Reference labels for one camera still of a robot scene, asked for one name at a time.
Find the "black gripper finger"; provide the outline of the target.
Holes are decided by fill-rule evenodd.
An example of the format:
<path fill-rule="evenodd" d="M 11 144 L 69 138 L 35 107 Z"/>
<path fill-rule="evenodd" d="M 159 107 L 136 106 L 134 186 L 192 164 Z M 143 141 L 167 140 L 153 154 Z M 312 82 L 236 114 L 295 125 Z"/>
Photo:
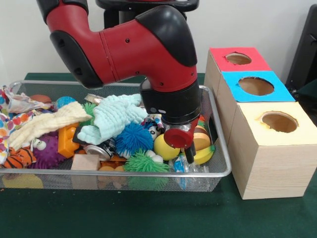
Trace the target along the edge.
<path fill-rule="evenodd" d="M 190 147 L 184 149 L 184 152 L 185 152 L 187 162 L 189 164 L 194 163 L 194 156 L 196 155 L 195 145 L 191 145 Z"/>

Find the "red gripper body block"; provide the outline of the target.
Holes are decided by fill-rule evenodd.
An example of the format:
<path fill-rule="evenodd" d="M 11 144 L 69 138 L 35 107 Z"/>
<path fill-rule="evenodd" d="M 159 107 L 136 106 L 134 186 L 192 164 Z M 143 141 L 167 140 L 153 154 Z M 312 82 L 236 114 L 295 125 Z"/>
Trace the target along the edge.
<path fill-rule="evenodd" d="M 189 148 L 194 139 L 194 130 L 197 122 L 190 122 L 182 125 L 165 124 L 164 140 L 173 148 Z"/>

